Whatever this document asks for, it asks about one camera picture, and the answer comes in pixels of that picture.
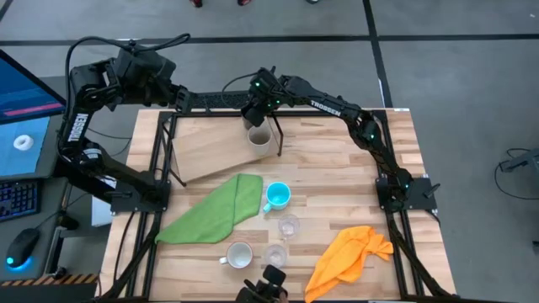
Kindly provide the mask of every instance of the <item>clear glass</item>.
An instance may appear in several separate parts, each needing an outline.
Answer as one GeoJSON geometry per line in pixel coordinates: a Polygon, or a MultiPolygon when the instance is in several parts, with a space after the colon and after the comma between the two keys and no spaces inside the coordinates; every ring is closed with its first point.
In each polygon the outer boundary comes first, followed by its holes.
{"type": "Polygon", "coordinates": [[[281,245],[272,245],[266,248],[264,260],[266,264],[271,264],[277,268],[282,267],[286,263],[286,250],[281,245]]]}
{"type": "Polygon", "coordinates": [[[300,220],[295,215],[285,215],[279,219],[279,231],[284,240],[295,236],[300,230],[300,220]]]}

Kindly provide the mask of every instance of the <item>wooden cutting board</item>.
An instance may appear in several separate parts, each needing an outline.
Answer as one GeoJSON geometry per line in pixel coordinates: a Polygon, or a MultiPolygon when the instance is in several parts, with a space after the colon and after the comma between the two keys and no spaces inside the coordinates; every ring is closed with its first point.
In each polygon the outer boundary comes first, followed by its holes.
{"type": "Polygon", "coordinates": [[[186,183],[213,173],[224,171],[245,163],[274,156],[279,152],[279,144],[268,120],[273,136],[268,153],[257,155],[249,145],[247,130],[240,118],[219,119],[216,125],[205,129],[191,129],[189,134],[179,134],[173,139],[174,153],[178,163],[179,176],[186,183]]]}

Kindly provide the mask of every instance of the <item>white mug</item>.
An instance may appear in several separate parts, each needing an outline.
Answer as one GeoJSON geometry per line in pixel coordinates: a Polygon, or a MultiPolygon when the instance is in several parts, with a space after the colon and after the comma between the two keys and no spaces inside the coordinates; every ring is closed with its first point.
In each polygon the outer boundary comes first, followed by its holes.
{"type": "Polygon", "coordinates": [[[249,141],[249,145],[259,156],[263,156],[268,153],[272,138],[273,132],[271,131],[270,124],[267,120],[265,120],[259,127],[251,127],[247,132],[247,140],[249,141]]]}
{"type": "Polygon", "coordinates": [[[227,250],[227,256],[219,263],[229,264],[234,268],[244,268],[253,260],[253,249],[246,242],[235,242],[227,250]]]}

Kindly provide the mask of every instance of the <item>computer mouse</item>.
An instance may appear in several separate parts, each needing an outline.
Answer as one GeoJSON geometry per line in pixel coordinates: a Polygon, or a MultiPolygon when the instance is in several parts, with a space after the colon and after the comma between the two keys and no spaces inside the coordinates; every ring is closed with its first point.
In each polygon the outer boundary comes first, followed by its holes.
{"type": "Polygon", "coordinates": [[[40,238],[40,231],[35,228],[27,228],[21,231],[9,244],[6,263],[9,267],[17,268],[24,264],[32,254],[35,244],[40,238]]]}

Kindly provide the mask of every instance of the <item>shoe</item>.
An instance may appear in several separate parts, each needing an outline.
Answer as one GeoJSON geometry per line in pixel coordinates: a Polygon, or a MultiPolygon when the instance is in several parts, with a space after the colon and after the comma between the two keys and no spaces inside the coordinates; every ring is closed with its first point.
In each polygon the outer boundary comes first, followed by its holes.
{"type": "Polygon", "coordinates": [[[196,8],[202,8],[202,0],[189,0],[196,8]]]}
{"type": "Polygon", "coordinates": [[[237,0],[237,5],[243,6],[249,4],[250,2],[251,0],[237,0]]]}

